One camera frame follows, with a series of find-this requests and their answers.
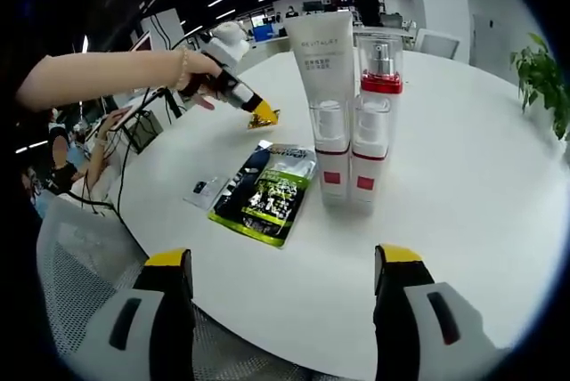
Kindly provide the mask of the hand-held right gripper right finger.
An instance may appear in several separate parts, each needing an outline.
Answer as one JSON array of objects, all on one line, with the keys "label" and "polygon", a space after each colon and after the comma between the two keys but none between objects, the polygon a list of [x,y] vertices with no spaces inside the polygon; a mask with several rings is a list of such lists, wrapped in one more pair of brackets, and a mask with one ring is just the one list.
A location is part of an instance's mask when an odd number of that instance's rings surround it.
[{"label": "hand-held right gripper right finger", "polygon": [[483,380],[509,352],[486,335],[481,313],[406,247],[375,246],[373,323],[377,380]]}]

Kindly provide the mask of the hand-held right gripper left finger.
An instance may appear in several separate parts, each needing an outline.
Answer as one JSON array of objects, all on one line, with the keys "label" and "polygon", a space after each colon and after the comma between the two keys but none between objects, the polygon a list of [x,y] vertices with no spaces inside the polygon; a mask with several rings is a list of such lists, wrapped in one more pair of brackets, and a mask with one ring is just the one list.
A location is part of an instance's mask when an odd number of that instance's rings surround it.
[{"label": "hand-held right gripper left finger", "polygon": [[89,320],[73,353],[82,380],[193,380],[191,251],[150,257],[132,288]]}]

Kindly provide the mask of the person's left hand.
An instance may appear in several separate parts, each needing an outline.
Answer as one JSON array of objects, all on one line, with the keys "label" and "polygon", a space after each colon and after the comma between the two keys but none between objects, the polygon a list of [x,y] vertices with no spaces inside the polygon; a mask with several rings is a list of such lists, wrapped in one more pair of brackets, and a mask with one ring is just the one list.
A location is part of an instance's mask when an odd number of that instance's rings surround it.
[{"label": "person's left hand", "polygon": [[207,55],[182,49],[182,72],[176,82],[175,90],[182,96],[190,98],[200,107],[207,110],[214,110],[215,106],[207,101],[205,96],[199,93],[202,78],[211,76],[217,78],[222,68]]}]

